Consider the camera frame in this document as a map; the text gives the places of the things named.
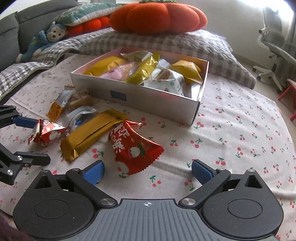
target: baseboard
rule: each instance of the baseboard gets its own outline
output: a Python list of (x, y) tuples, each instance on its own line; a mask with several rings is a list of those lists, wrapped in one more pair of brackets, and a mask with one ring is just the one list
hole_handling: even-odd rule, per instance
[(249, 66), (258, 66), (258, 67), (261, 67), (261, 68), (265, 68), (266, 69), (266, 67), (264, 67), (264, 66), (262, 66), (261, 64), (259, 64), (259, 63), (256, 63), (255, 61), (253, 61), (253, 60), (250, 60), (250, 59), (248, 59), (248, 58), (245, 58), (245, 57), (243, 57), (243, 56), (241, 56), (241, 55), (239, 55), (239, 54), (236, 54), (236, 53), (232, 53), (233, 55), (234, 55), (234, 57), (239, 61), (239, 62), (242, 62), (242, 63), (244, 63), (244, 64), (247, 64), (247, 65), (249, 65)]

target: bed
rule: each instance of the bed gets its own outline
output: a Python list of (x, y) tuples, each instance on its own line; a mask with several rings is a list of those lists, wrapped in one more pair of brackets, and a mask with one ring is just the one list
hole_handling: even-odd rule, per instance
[[(177, 201), (200, 187), (191, 174), (191, 163), (200, 159), (212, 168), (225, 168), (242, 174), (255, 169), (273, 191), (284, 210), (284, 221), (277, 238), (296, 239), (295, 182), (296, 157), (294, 144), (275, 102), (253, 91), (255, 78), (235, 59), (225, 38), (207, 31), (178, 36), (143, 37), (119, 34), (112, 29), (99, 30), (56, 43), (33, 59), (14, 64), (0, 73), (7, 88), (1, 98), (9, 96), (7, 105), (14, 105), (23, 116), (46, 118), (52, 102), (64, 85), (72, 84), (70, 72), (98, 55), (121, 46), (145, 47), (172, 51), (210, 61), (209, 75), (202, 103), (191, 127), (98, 99), (98, 112), (113, 108), (127, 114), (131, 121), (145, 123), (139, 133), (164, 148), (164, 153), (143, 172), (128, 176), (114, 161), (107, 134), (72, 164), (60, 151), (60, 140), (47, 148), (27, 145), (31, 130), (14, 125), (0, 129), (1, 143), (11, 152), (47, 153), (49, 169), (63, 174), (71, 168), (85, 168), (101, 159), (105, 175), (100, 189), (120, 201), (121, 198), (175, 198)], [(56, 65), (69, 50), (80, 50)], [(30, 74), (39, 73), (18, 91)], [(41, 167), (24, 168), (13, 186), (0, 185), (0, 209), (11, 215), (23, 192), (40, 172)]]

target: red stool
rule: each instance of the red stool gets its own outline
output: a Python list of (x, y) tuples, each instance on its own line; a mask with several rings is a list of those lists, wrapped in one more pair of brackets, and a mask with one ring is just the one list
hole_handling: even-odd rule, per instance
[[(294, 82), (294, 81), (292, 81), (292, 80), (290, 80), (290, 79), (287, 79), (287, 81), (289, 82), (289, 87), (279, 96), (279, 100), (281, 100), (282, 98), (283, 98), (283, 96), (286, 94), (286, 93), (288, 93), (288, 91), (290, 90), (290, 89), (294, 89), (294, 90), (296, 90), (296, 82)], [(293, 104), (294, 104), (294, 109), (296, 109), (296, 95), (295, 95), (295, 93), (293, 94)], [(292, 116), (291, 116), (291, 118), (290, 118), (290, 120), (291, 121), (293, 121), (294, 119), (296, 118), (296, 113), (294, 113)]]

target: wall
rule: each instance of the wall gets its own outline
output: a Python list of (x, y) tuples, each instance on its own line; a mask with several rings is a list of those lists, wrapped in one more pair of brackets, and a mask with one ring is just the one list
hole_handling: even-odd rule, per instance
[(36, 5), (38, 3), (46, 2), (46, 1), (48, 1), (48, 0), (16, 0), (7, 9), (5, 9), (3, 13), (0, 14), (0, 19), (4, 18), (5, 16), (7, 16), (13, 12), (21, 11), (27, 7)]
[[(226, 37), (233, 52), (264, 67), (271, 67), (275, 59), (271, 52), (257, 44), (258, 30), (263, 28), (261, 8), (249, 6), (239, 0), (178, 0), (201, 9), (207, 16), (205, 30)], [(283, 23), (287, 34), (288, 23)]]

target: red and white snack package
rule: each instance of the red and white snack package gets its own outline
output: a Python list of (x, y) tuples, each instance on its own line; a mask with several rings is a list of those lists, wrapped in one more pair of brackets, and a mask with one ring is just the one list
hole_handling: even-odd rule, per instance
[(164, 152), (161, 145), (136, 132), (142, 125), (125, 120), (109, 134), (108, 139), (113, 145), (115, 161), (127, 175), (143, 171)]
[(48, 120), (39, 119), (28, 139), (28, 145), (36, 142), (47, 147), (53, 140), (66, 131), (66, 127), (60, 126)]

